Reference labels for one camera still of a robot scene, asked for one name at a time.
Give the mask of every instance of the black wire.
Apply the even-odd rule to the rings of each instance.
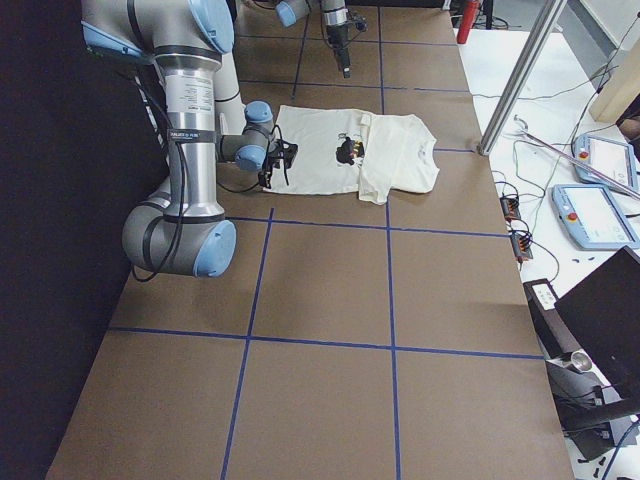
[[[476,17],[476,21],[473,24],[473,27],[479,27],[479,26],[485,26],[486,25],[486,20],[480,20],[482,17],[486,17],[486,15],[484,13],[478,15]],[[509,27],[510,27],[509,22],[507,22],[504,18],[496,17],[495,15],[493,15],[493,21],[495,22],[496,20],[499,21],[499,22],[502,22],[503,25],[500,26],[500,27],[497,27],[497,26],[494,27],[495,30],[509,30]]]
[[[568,88],[566,90],[561,90],[560,92],[556,92],[553,95],[540,95],[538,97],[518,97],[518,100],[547,100],[547,99],[550,99],[550,98],[555,98],[558,95],[562,95],[564,93],[572,92],[572,91],[580,88],[581,86],[586,85],[587,83],[595,80],[598,77],[602,77],[604,75],[607,75],[608,73],[611,73],[611,71],[613,71],[616,68],[618,68],[617,65],[614,66],[614,67],[611,67],[610,69],[608,69],[608,70],[606,70],[606,71],[604,71],[602,73],[598,73],[597,75],[591,76],[587,81],[582,82],[579,85],[576,85],[575,87]],[[482,98],[500,98],[500,97],[502,97],[502,95],[483,95],[481,93],[474,93],[474,94],[472,94],[472,96],[474,96],[474,97],[482,97]]]
[[[167,126],[173,129],[173,124],[167,112],[160,106],[156,98],[144,86],[140,85],[133,78],[127,77],[126,75],[120,72],[116,72],[116,73],[122,78],[124,78],[125,80],[128,80],[129,82],[133,83],[138,88],[138,90],[144,93],[147,99],[158,108],[158,111],[162,113],[165,121],[167,122]],[[154,268],[153,272],[148,277],[145,277],[145,278],[139,277],[138,274],[136,273],[135,265],[133,263],[131,264],[131,275],[133,276],[134,279],[136,279],[138,282],[141,282],[141,283],[153,280],[158,275],[158,273],[160,273],[160,271],[162,270],[162,267],[164,267],[165,263],[167,263],[167,260],[173,253],[174,249],[177,250],[178,245],[180,244],[180,238],[182,237],[182,224],[184,220],[184,197],[185,197],[185,190],[186,190],[186,183],[187,183],[187,178],[186,178],[187,177],[187,159],[185,158],[184,150],[182,149],[182,144],[176,142],[176,148],[178,149],[178,157],[180,158],[180,179],[181,179],[180,210],[178,212],[176,229],[173,232],[173,237],[171,238],[171,243],[169,244],[169,248],[167,249],[167,252],[165,253],[162,260],[160,261],[160,265],[158,266],[158,268]]]
[[[184,197],[185,197],[185,186],[187,183],[187,160],[184,156],[184,151],[182,150],[182,144],[176,142],[176,148],[178,149],[178,156],[180,157],[180,210],[178,212],[178,221],[176,223],[176,229],[173,231],[173,237],[171,238],[171,243],[169,244],[169,248],[167,249],[167,253],[164,254],[164,257],[162,258],[162,260],[160,261],[160,265],[158,265],[158,268],[154,268],[153,272],[145,278],[141,278],[138,276],[138,274],[136,273],[136,268],[134,264],[131,264],[131,275],[133,276],[134,279],[136,279],[138,282],[141,283],[145,283],[145,282],[149,282],[151,280],[153,280],[162,270],[162,267],[164,267],[165,263],[167,263],[167,260],[169,260],[169,257],[171,256],[171,254],[175,251],[178,250],[178,245],[180,244],[180,239],[182,238],[182,224],[183,224],[183,220],[184,220]]]
[[[500,170],[491,170],[491,173],[499,173],[500,175],[502,175],[502,179],[506,182],[507,181],[507,176],[502,173]]]
[[[540,195],[534,195],[534,194],[530,194],[530,195],[534,195],[534,196],[536,196],[538,198],[543,198],[545,193],[546,193],[546,190],[544,188],[542,188],[542,186],[538,185],[537,183],[535,183],[535,182],[533,182],[531,180],[527,180],[526,178],[522,177],[520,175],[520,172],[518,171],[518,149],[516,148],[516,145],[518,143],[526,143],[528,145],[533,145],[534,147],[538,147],[538,148],[540,148],[541,146],[536,144],[536,143],[528,142],[526,140],[516,140],[515,142],[513,142],[513,158],[514,158],[514,160],[516,162],[516,177],[518,177],[523,182],[528,183],[529,185],[533,185],[534,187],[536,187],[537,189],[539,189],[542,192],[541,196]]]
[[[284,140],[282,138],[282,129],[280,128],[280,125],[276,124],[273,126],[273,130],[271,130],[271,134],[273,134],[276,130],[278,130],[278,137],[280,138],[280,144],[284,145]],[[287,184],[287,187],[289,186],[289,176],[287,175],[287,166],[284,164],[284,159],[282,160],[282,173],[284,174],[284,181]]]
[[[618,55],[618,52],[620,51],[620,48],[622,47],[622,44],[624,43],[625,39],[627,38],[627,35],[629,35],[629,33],[631,32],[631,29],[635,26],[636,22],[638,21],[638,16],[636,16],[636,18],[633,19],[633,22],[631,22],[631,25],[629,25],[629,28],[627,29],[627,31],[625,32],[625,34],[622,36],[622,40],[620,40],[620,43],[618,44],[618,47],[613,51],[613,53],[611,54],[611,56],[609,57],[609,60],[607,61],[607,63],[604,66],[604,71],[607,72],[609,70],[609,65],[611,65],[611,62],[613,62],[613,59],[616,58],[616,56]],[[573,129],[573,132],[571,133],[571,154],[575,155],[575,151],[573,149],[573,142],[575,142],[578,130],[580,128],[580,124],[582,123],[582,119],[584,118],[585,114],[587,113],[587,109],[589,108],[589,104],[591,103],[591,101],[593,100],[593,98],[600,93],[600,91],[602,90],[602,87],[604,87],[604,84],[606,82],[604,82],[604,75],[600,78],[600,82],[598,83],[598,87],[596,88],[596,91],[593,92],[593,95],[591,95],[591,97],[589,98],[589,100],[587,101],[586,105],[584,106],[584,109],[582,110],[582,114],[580,114],[580,118],[578,119],[578,123],[576,123],[575,128]]]
[[[640,419],[636,420],[631,425],[629,425],[629,428],[627,428],[627,430],[622,434],[622,437],[620,437],[620,441],[618,442],[618,445],[616,445],[616,449],[613,451],[613,455],[611,455],[611,460],[609,460],[609,463],[607,464],[607,468],[602,474],[602,480],[607,480],[607,475],[609,474],[609,470],[611,470],[611,467],[613,466],[613,462],[618,456],[618,452],[622,448],[624,441],[627,439],[631,431],[638,425],[640,425]]]
[[[513,190],[515,191],[515,196],[518,197],[518,195],[519,195],[518,194],[518,189],[516,188],[516,186],[513,183],[509,183],[506,180],[498,180],[498,181],[493,182],[493,183],[495,183],[496,185],[501,184],[501,185],[506,185],[506,186],[509,186],[509,187],[513,188]],[[503,197],[505,196],[504,187],[502,187],[502,196]]]
[[[606,130],[607,128],[611,128],[611,127],[615,127],[616,124],[612,123],[610,125],[607,125],[606,127],[600,127],[600,128],[594,128],[593,130],[587,130],[586,132],[582,132],[583,135],[586,135],[587,133],[593,133],[593,132],[599,132],[601,130]]]
[[[227,186],[223,185],[223,184],[222,184],[222,183],[220,183],[219,181],[216,181],[216,183],[218,184],[218,186],[219,186],[221,189],[226,190],[227,192],[230,192],[230,193],[247,193],[247,192],[250,192],[251,190],[253,190],[254,188],[256,188],[258,185],[260,185],[260,182],[256,182],[256,183],[254,183],[254,184],[253,184],[252,186],[250,186],[250,187],[243,188],[243,189],[241,189],[241,190],[234,190],[234,189],[232,189],[232,188],[229,188],[229,187],[227,187]]]
[[[260,5],[261,3],[271,3],[271,2],[268,0],[253,0],[253,4],[258,8],[262,8],[263,10],[275,10],[275,7],[265,7],[264,5]]]
[[[546,247],[543,247],[542,245],[540,245],[538,242],[531,240],[531,243],[533,243],[534,245],[537,245],[538,247],[540,247],[541,249],[543,249],[545,252],[547,252],[549,255],[551,255],[551,257],[553,258],[553,260],[556,262],[556,274],[553,276],[553,278],[551,280],[549,280],[549,283],[553,283],[553,281],[558,278],[558,275],[560,275],[560,261],[558,260],[558,257],[556,257],[551,250],[549,250]]]

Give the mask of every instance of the white desk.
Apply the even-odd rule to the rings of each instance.
[[[477,94],[497,96],[502,93],[527,35],[527,32],[473,30],[467,44],[459,47],[469,88],[476,95],[474,96],[474,106],[478,123],[483,131],[491,118],[498,99],[483,98]],[[520,96],[553,95],[587,80],[588,75],[582,70],[562,34],[553,33]],[[546,142],[567,143],[570,141],[571,132],[593,92],[593,85],[589,82],[552,99],[519,100],[513,110],[513,115],[517,114],[525,119],[529,125],[529,131]],[[606,126],[607,124],[594,122],[587,112],[578,133]],[[506,180],[518,188],[520,195],[524,193],[540,194],[540,190],[516,177],[513,144],[517,138],[510,136],[509,132],[515,132],[517,128],[515,123],[507,123],[503,135],[491,152],[491,167],[493,170],[504,173]],[[615,126],[599,131],[597,134],[611,139],[623,140]],[[522,143],[518,144],[517,149],[520,176],[544,186],[551,177],[557,156],[554,156],[549,150]],[[494,178],[495,180],[503,180],[500,173],[494,173]],[[559,183],[577,183],[573,166],[565,160],[560,160],[549,184]],[[502,192],[502,187],[502,185],[497,185],[498,192]],[[506,187],[505,192],[510,192],[509,187]],[[547,191],[539,208],[537,223],[534,218],[535,210],[540,203],[539,200],[533,199],[533,197],[523,197],[520,211],[531,228],[536,223],[534,240],[551,250],[558,258],[560,271],[553,286],[558,295],[562,296],[614,252],[577,249],[553,213],[550,196],[550,192]],[[625,213],[640,212],[640,202],[618,194],[616,194],[616,199]],[[631,224],[636,231],[640,231],[640,218],[632,219]],[[532,252],[534,259],[523,264],[520,273],[522,281],[552,278],[556,272],[555,261],[535,245],[532,246]],[[579,464],[577,459],[581,456],[580,452],[570,440],[567,440],[567,448],[576,477],[592,478],[595,468],[599,467],[597,460],[590,464]],[[604,468],[600,467],[600,476],[603,471]],[[631,478],[640,477],[640,446],[626,447],[621,450],[609,472],[608,479],[615,479],[616,475],[626,475]]]

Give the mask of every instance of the grid line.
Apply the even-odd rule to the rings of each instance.
[[[402,479],[402,463],[400,455],[400,413],[398,405],[398,364],[396,357],[396,319],[393,297],[393,255],[391,247],[391,219],[389,202],[385,205],[385,217],[387,222],[387,272],[389,282],[389,328],[391,333],[391,376],[393,386],[393,433],[395,438],[396,453],[396,480]]]
[[[298,90],[298,80],[300,79],[300,67],[302,66],[302,56],[304,55],[304,44],[307,41],[307,28],[309,28],[309,16],[304,21],[304,32],[302,32],[302,42],[300,42],[300,54],[298,55],[298,65],[296,66],[296,78],[293,80],[293,90],[291,92],[291,99],[296,98],[296,91]]]
[[[239,79],[240,83],[265,83],[269,85],[294,85],[296,87],[331,87],[331,88],[370,88],[370,89],[378,89],[381,88],[383,90],[394,90],[394,91],[410,91],[415,90],[418,92],[440,92],[440,93],[469,93],[470,90],[464,89],[450,89],[450,88],[424,88],[424,87],[394,87],[394,86],[385,86],[385,85],[358,85],[358,84],[338,84],[338,83],[318,83],[318,82],[286,82],[283,80],[251,80],[251,79]]]
[[[264,219],[264,218],[250,218],[250,217],[227,217],[228,220],[242,221],[242,222],[261,222],[280,225],[303,225],[310,227],[334,227],[334,228],[354,228],[360,230],[390,230],[392,232],[409,232],[409,233],[432,233],[437,235],[461,235],[471,237],[490,237],[490,238],[509,238],[507,233],[489,233],[489,232],[467,232],[464,230],[442,230],[437,228],[414,228],[414,227],[392,227],[382,225],[359,225],[349,223],[322,223],[322,222],[308,222],[302,220],[277,220],[277,219]]]
[[[276,35],[247,35],[236,34],[237,38],[256,38],[256,39],[276,39],[276,40],[300,40],[302,37],[289,37],[289,36],[276,36]],[[306,37],[307,40],[323,41],[320,37]],[[433,42],[408,42],[397,40],[352,40],[350,43],[382,43],[392,45],[422,45],[425,47],[458,47],[455,43],[433,43]]]
[[[375,343],[358,343],[358,342],[338,342],[332,340],[311,340],[306,338],[284,338],[284,337],[269,337],[264,335],[237,335],[227,333],[216,332],[198,332],[198,331],[182,331],[182,330],[166,330],[156,328],[141,328],[141,327],[109,327],[109,331],[126,332],[126,333],[138,333],[138,334],[150,334],[150,335],[177,335],[185,337],[204,337],[204,338],[219,338],[222,340],[250,340],[251,342],[264,342],[264,343],[290,343],[298,345],[315,345],[321,347],[334,347],[334,348],[352,348],[356,350],[386,350],[396,352],[413,352],[433,355],[452,355],[457,357],[488,357],[488,358],[504,358],[514,360],[544,360],[542,355],[534,355],[528,353],[508,353],[508,352],[488,352],[480,350],[456,350],[448,348],[429,348],[429,347],[414,347],[407,345],[380,345]]]
[[[220,480],[227,478],[227,469],[229,467],[229,458],[231,456],[231,447],[233,445],[233,434],[236,426],[236,419],[238,417],[238,408],[240,406],[240,396],[242,394],[242,385],[244,383],[244,374],[247,367],[247,360],[249,358],[249,347],[251,345],[251,334],[253,332],[253,322],[256,316],[256,310],[258,308],[258,299],[260,297],[260,287],[262,284],[262,274],[264,272],[264,264],[267,258],[267,249],[269,247],[269,236],[271,234],[271,220],[273,220],[272,208],[269,212],[269,223],[267,225],[267,232],[264,236],[264,245],[262,246],[262,257],[260,258],[260,269],[258,270],[258,279],[256,280],[256,290],[253,296],[253,304],[251,305],[251,317],[249,318],[249,326],[247,327],[247,335],[244,343],[244,352],[242,353],[242,363],[240,365],[240,373],[238,375],[238,385],[236,388],[236,396],[233,401],[233,410],[231,412],[231,421],[229,424],[229,434],[227,436],[227,445],[224,452],[224,460],[222,462],[222,471],[220,472]]]

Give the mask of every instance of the metal cylinder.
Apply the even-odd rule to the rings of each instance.
[[[327,26],[344,25],[349,19],[349,11],[344,0],[322,0],[322,15]]]
[[[244,128],[244,105],[238,86],[233,53],[222,56],[222,68],[213,76],[216,131],[220,135],[240,135]]]
[[[491,153],[527,78],[529,78],[531,69],[538,56],[540,56],[540,52],[553,31],[553,27],[566,3],[567,0],[547,0],[542,7],[540,15],[538,15],[516,66],[511,73],[511,77],[509,77],[507,86],[498,101],[496,110],[493,112],[493,116],[489,120],[487,129],[478,145],[478,153],[480,155],[489,155]]]
[[[167,113],[175,130],[215,132],[213,74],[220,61],[204,56],[164,53],[156,57],[165,79]],[[182,185],[182,163],[186,185]],[[216,217],[224,213],[216,201],[216,160],[214,142],[181,143],[169,146],[171,204],[165,215],[180,213],[180,193],[185,190],[182,207],[187,217]]]

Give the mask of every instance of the black curtain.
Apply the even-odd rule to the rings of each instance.
[[[120,233],[167,175],[140,95],[86,53],[79,1],[0,14],[0,478],[43,478],[129,273]]]

